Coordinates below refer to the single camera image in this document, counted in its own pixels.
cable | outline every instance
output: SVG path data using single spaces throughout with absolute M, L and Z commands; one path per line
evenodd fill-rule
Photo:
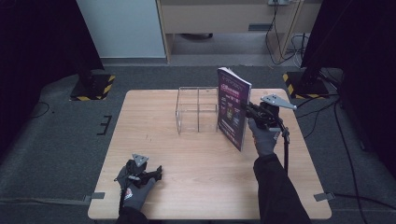
M 287 49 L 286 50 L 286 52 L 288 52 L 288 53 L 290 53 L 290 52 L 292 52 L 292 53 L 294 53 L 294 52 L 297 52 L 297 53 L 303 53 L 304 52 L 304 50 L 305 50 L 305 47 L 304 46 L 301 46 L 299 49 L 297 49 L 296 47 L 295 47 L 295 44 L 294 44 L 294 38 L 295 37 L 302 37 L 303 38 L 303 40 L 306 38 L 306 39 L 309 39 L 307 36 L 304 36 L 304 35 L 294 35 L 292 38 L 291 38 L 291 44 L 293 45 L 293 49 Z
M 303 40 L 301 41 L 301 49 L 302 49 L 302 51 L 300 52 L 301 61 L 303 60 L 304 57 L 303 54 L 305 54 L 304 41 L 305 41 L 305 33 L 303 33 Z
M 279 3 L 277 2 L 277 1 L 274 1 L 274 17 L 273 17 L 273 19 L 272 19 L 272 21 L 271 21 L 271 27 L 274 27 L 274 30 L 275 30 L 275 34 L 276 34 L 276 40 L 277 40 L 277 43 L 278 43 L 278 48 L 279 48 L 279 53 L 281 52 L 281 49 L 280 49 L 280 40 L 279 40 L 279 35 L 278 35 L 278 33 L 277 33 L 277 30 L 276 30 L 276 13 L 277 13 L 277 7 L 278 7 L 278 5 L 279 5 Z M 273 57 L 272 57 L 272 53 L 271 53 L 271 50 L 270 50 L 270 48 L 268 47 L 268 32 L 267 32 L 267 34 L 265 35 L 265 46 L 267 47 L 267 49 L 268 49 L 268 52 L 269 52 L 269 54 L 270 54 L 270 58 L 271 58 L 271 61 L 273 62 L 273 64 L 276 64 L 276 65 L 279 65 L 279 64 L 282 64 L 283 62 L 285 62 L 285 61 L 287 61 L 287 60 L 289 60 L 289 59 L 291 59 L 292 57 L 294 57 L 294 55 L 295 54 L 293 54 L 293 55 L 291 55 L 290 57 L 288 57 L 288 58 L 284 58 L 283 56 L 282 56 L 282 54 L 280 53 L 280 57 L 281 57 L 281 59 L 283 59 L 284 61 L 282 61 L 282 62 L 280 62 L 280 63 L 276 63 L 275 61 L 274 61 L 274 59 L 273 59 Z
M 333 77 L 327 77 L 321 70 L 319 70 L 319 74 L 320 74 L 320 77 L 322 78 L 322 79 L 324 79 L 324 80 L 326 80 L 327 82 L 329 82 L 334 88 L 335 88 L 335 90 L 336 91 L 338 91 L 338 89 L 340 88 L 340 86 L 341 86 L 341 83 L 339 83 L 337 80 L 335 80 Z
M 289 129 L 285 127 L 283 124 L 283 121 L 280 118 L 275 117 L 270 111 L 268 111 L 269 114 L 271 114 L 274 118 L 276 118 L 276 123 L 280 128 L 280 131 L 282 132 L 282 137 L 284 140 L 284 162 L 283 162 L 283 169 L 285 170 L 286 174 L 289 171 L 289 144 L 290 144 L 290 133 Z
M 313 101 L 315 99 L 318 99 L 318 98 L 321 98 L 321 97 L 325 97 L 325 96 L 334 96 L 334 95 L 338 95 L 338 93 L 322 94 L 322 95 L 310 98 L 310 99 L 304 101 L 303 103 L 301 103 L 300 105 L 297 105 L 297 108 L 300 108 L 301 106 L 303 106 L 303 105 L 305 105 L 305 104 L 307 104 L 307 103 L 309 103 L 309 102 L 311 102 L 311 101 Z
M 49 112 L 49 110 L 50 110 L 50 105 L 49 105 L 49 104 L 47 104 L 47 103 L 45 103 L 45 102 L 42 102 L 42 101 L 38 102 L 38 104 L 46 105 L 46 106 L 47 106 L 47 110 L 44 111 L 44 113 L 42 113 L 42 114 L 40 114 L 40 115 L 30 117 L 30 119 L 40 118 L 41 116 L 43 116 L 43 115 L 47 114 L 47 112 Z
M 359 211 L 361 212 L 361 218 L 363 219 L 363 222 L 367 224 L 366 216 L 364 215 L 363 210 L 361 208 L 361 196 L 359 195 L 359 189 L 358 189 L 358 183 L 356 181 L 355 169 L 353 167 L 352 159 L 350 157 L 350 152 L 349 152 L 349 149 L 347 147 L 347 142 L 346 142 L 346 139 L 344 137 L 343 131 L 341 129 L 340 121 L 338 120 L 338 116 L 337 116 L 337 104 L 340 101 L 340 99 L 341 98 L 338 98 L 338 100 L 335 102 L 334 108 L 333 108 L 335 121 L 337 122 L 338 131 L 340 132 L 341 137 L 343 139 L 344 147 L 346 149 L 346 154 L 347 154 L 347 157 L 348 157 L 348 160 L 349 160 L 349 166 L 350 166 L 350 170 L 352 172 L 352 178 L 353 178 L 353 186 L 354 186 L 354 189 L 355 189 L 355 194 L 356 194 L 356 199 L 357 199 L 357 202 L 358 202 Z
M 338 80 L 337 78 L 335 78 L 335 77 L 332 75 L 332 73 L 329 71 L 329 68 L 326 67 L 325 69 L 326 69 L 326 71 L 327 71 L 328 76 L 332 78 L 333 82 L 338 83 L 338 85 L 341 86 L 341 83 L 344 82 L 344 77 L 345 77 L 344 71 L 343 71 L 343 73 L 341 74 L 341 80 Z
M 319 115 L 320 111 L 330 108 L 330 106 L 334 105 L 338 100 L 332 102 L 332 103 L 329 104 L 329 105 L 323 106 L 323 107 L 322 107 L 321 109 L 319 109 L 319 110 L 312 111 L 312 112 L 309 112 L 309 113 L 307 113 L 307 114 L 305 114 L 305 115 L 301 115 L 300 117 L 297 117 L 297 119 L 300 119 L 300 118 L 305 117 L 305 116 L 308 116 L 308 115 L 310 115 L 310 114 L 317 113 L 317 115 L 315 116 L 314 126 L 313 126 L 311 132 L 309 132 L 309 134 L 307 134 L 306 136 L 304 136 L 304 139 L 307 138 L 307 137 L 309 137 L 309 135 L 311 135 L 311 134 L 314 132 L 315 127 L 317 126 L 317 120 L 318 120 L 318 115 Z
M 338 196 L 338 197 L 357 199 L 356 195 L 340 194 L 340 193 L 334 193 L 334 195 Z M 370 203 L 377 203 L 377 204 L 383 205 L 383 206 L 385 206 L 387 208 L 390 208 L 392 210 L 396 210 L 396 206 L 392 206 L 392 205 L 387 204 L 387 203 L 382 203 L 382 202 L 380 202 L 378 200 L 374 200 L 374 199 L 363 197 L 363 196 L 360 196 L 360 198 L 361 198 L 361 200 L 364 200 L 364 201 L 367 201 L 367 202 L 370 202 Z
M 294 45 L 294 37 L 291 39 L 291 44 L 293 45 L 293 48 L 294 48 L 294 57 L 293 57 L 293 63 L 294 63 L 294 65 L 296 66 L 296 67 L 298 67 L 298 68 L 300 68 L 301 69 L 301 64 L 300 64 L 300 62 L 298 61 L 298 51 L 302 51 L 302 49 L 298 49 L 297 50 L 297 48 L 296 48 L 296 46 Z

electrical outlet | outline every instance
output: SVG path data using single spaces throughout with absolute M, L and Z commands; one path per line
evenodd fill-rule
M 269 6 L 274 6 L 275 3 L 278 6 L 286 6 L 290 4 L 290 0 L 268 0 L 268 5 Z

wooden table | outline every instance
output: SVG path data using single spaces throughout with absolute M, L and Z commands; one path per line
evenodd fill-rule
M 279 89 L 253 89 L 251 101 L 262 95 L 287 94 Z M 118 217 L 120 186 L 114 182 L 132 154 L 149 157 L 147 171 L 163 166 L 163 180 L 150 192 L 142 212 L 149 219 L 260 219 L 258 184 L 253 162 L 258 158 L 247 127 L 242 152 L 220 132 L 177 132 L 177 90 L 129 91 L 96 185 L 104 199 L 92 199 L 92 219 Z M 290 129 L 289 176 L 308 215 L 329 218 L 327 201 L 316 202 L 323 192 L 292 110 L 280 108 L 279 116 Z M 276 154 L 283 161 L 283 139 Z

purple book cover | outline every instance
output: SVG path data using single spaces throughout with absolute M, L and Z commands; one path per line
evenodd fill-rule
M 228 68 L 218 69 L 219 76 L 219 117 L 218 125 L 233 145 L 242 150 L 246 109 L 250 97 L 251 84 Z

black glove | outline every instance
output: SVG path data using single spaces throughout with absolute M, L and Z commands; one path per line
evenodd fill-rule
M 125 166 L 123 166 L 120 170 L 117 181 L 119 182 L 120 187 L 125 191 L 123 206 L 132 207 L 138 211 L 140 211 L 140 209 L 142 208 L 147 196 L 149 195 L 149 191 L 154 187 L 154 184 L 156 183 L 155 178 L 152 177 L 148 181 L 147 185 L 145 185 L 141 189 L 137 188 L 132 183 L 132 180 L 128 179 Z
M 247 124 L 253 133 L 254 145 L 256 146 L 259 156 L 262 157 L 274 154 L 274 147 L 279 133 L 259 129 L 254 119 L 248 119 Z

